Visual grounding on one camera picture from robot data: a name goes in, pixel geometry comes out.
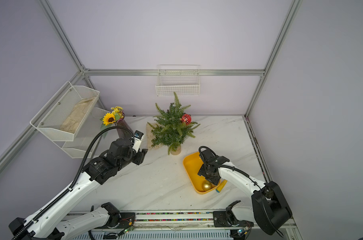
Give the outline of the red faceted ornament ball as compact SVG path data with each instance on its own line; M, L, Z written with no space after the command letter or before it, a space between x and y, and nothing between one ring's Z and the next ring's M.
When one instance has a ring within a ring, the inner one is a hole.
M189 114L183 114L180 118L180 121L186 125L189 125L192 122L192 117Z

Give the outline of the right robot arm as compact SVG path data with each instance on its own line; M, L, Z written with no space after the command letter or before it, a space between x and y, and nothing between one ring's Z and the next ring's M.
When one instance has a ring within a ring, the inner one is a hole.
M212 149L199 147L199 157L203 164L198 176L218 186L227 180L251 199L250 204L240 200L232 202L225 211L214 214L216 223L226 227L248 227L256 224L267 235L284 236L280 227L292 216L292 211L279 187L273 181L258 180L238 169L228 158L217 155Z

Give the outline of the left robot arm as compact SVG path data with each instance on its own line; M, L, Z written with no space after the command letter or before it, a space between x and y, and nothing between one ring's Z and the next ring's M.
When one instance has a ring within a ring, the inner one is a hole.
M99 208L64 221L64 217L88 194L114 177L130 163L140 165L147 153L140 149L143 134L139 131L130 139L118 139L109 150L90 160L78 178L70 183L48 204L27 218L16 218L9 224L15 240L71 240L92 229L115 228L121 221L120 211L105 203Z

